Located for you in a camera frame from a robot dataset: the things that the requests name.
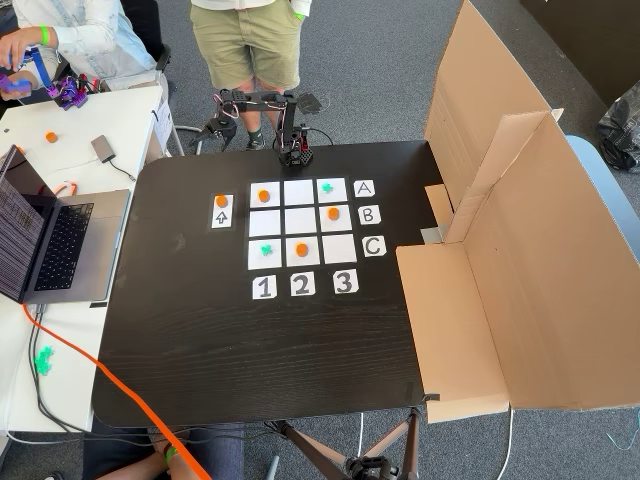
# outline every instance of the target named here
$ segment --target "laptop keyboard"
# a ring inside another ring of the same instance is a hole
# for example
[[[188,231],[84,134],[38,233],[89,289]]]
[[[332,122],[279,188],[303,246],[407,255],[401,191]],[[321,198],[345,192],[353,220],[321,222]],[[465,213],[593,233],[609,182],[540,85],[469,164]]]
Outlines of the laptop keyboard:
[[[36,280],[36,291],[71,288],[93,203],[62,207]]]

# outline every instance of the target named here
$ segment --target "floor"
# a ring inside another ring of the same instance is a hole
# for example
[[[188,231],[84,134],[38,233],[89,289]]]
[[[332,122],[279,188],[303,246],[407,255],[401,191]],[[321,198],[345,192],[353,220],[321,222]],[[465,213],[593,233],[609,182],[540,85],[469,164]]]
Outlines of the floor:
[[[211,88],[191,34],[188,3],[159,3],[164,39],[173,50],[167,74],[179,88],[174,117],[178,124],[202,126],[212,114]],[[594,125],[607,107],[533,18],[517,0],[474,3],[549,103],[566,109],[560,121],[564,131],[595,142]],[[314,2],[312,16],[303,26],[298,93],[313,93],[324,110],[305,121],[326,131],[336,143],[421,138],[436,68],[457,8],[458,0]],[[188,143],[189,135],[184,134],[183,143]],[[243,148],[246,140],[246,134],[240,133],[231,148]],[[325,143],[321,136],[311,141]],[[209,142],[204,151],[219,148]],[[640,175],[615,175],[640,214]],[[363,448],[406,414],[405,410],[365,413]],[[357,453],[359,414],[293,423],[346,455]],[[508,424],[508,415],[502,414],[422,425],[421,478],[495,479],[507,451]],[[621,451],[606,435],[626,446],[637,425],[637,409],[516,411],[511,458],[502,478],[639,478],[640,445]],[[403,445],[398,442],[387,452],[396,464],[402,460]],[[245,478],[260,480],[275,454],[281,458],[277,479],[322,478],[290,443],[269,437],[246,444]],[[37,480],[53,469],[77,480],[81,459],[78,443],[46,447],[14,443],[0,480]]]

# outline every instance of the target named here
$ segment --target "orange piece on table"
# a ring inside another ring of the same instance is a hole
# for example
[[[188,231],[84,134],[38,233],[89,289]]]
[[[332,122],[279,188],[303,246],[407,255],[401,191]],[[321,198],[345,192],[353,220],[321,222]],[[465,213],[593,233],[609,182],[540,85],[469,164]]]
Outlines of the orange piece on table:
[[[216,205],[218,205],[220,208],[226,207],[227,203],[227,197],[225,197],[224,195],[216,195]]]
[[[337,220],[340,216],[340,210],[337,207],[331,207],[327,210],[327,216],[330,220]]]
[[[299,257],[306,257],[309,253],[309,247],[304,242],[296,243],[296,255]]]
[[[258,191],[258,198],[262,203],[267,203],[269,201],[269,198],[271,198],[271,195],[269,195],[269,192],[267,190],[260,190]]]

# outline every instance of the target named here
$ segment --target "person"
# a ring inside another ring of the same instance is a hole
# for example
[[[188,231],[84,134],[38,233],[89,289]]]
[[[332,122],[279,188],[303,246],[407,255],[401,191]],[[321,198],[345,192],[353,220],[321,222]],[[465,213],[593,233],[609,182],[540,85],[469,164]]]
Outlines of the person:
[[[218,429],[193,429],[176,435],[187,442],[189,452],[213,479],[243,479],[243,442],[227,436],[242,436],[242,430],[233,425],[217,425]],[[160,433],[148,434],[144,428],[113,428],[94,418],[93,433],[122,435],[133,443],[154,446],[140,447],[115,440],[87,440],[84,442],[83,480],[197,480],[179,453],[168,444]],[[59,472],[47,479],[64,480]]]
[[[292,89],[300,83],[300,29],[311,0],[191,0],[198,48],[214,89]],[[279,111],[267,112],[276,129]],[[242,112],[248,150],[264,147],[260,112]]]
[[[17,31],[0,39],[0,67],[16,73],[9,80],[28,80],[31,90],[42,87],[36,65],[18,71],[26,47],[38,46],[53,80],[62,55],[72,70],[89,80],[127,77],[155,69],[156,62],[133,32],[120,0],[14,0]],[[2,91],[5,100],[30,91]]]

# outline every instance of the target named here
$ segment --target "green piece on table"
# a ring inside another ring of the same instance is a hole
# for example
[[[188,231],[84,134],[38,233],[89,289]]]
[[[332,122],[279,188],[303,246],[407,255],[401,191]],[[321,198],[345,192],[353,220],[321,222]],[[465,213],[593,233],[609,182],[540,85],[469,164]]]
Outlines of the green piece on table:
[[[53,349],[46,346],[38,352],[38,356],[33,359],[36,365],[36,371],[40,375],[46,375],[51,370],[51,364],[49,363],[49,357],[53,355]]]

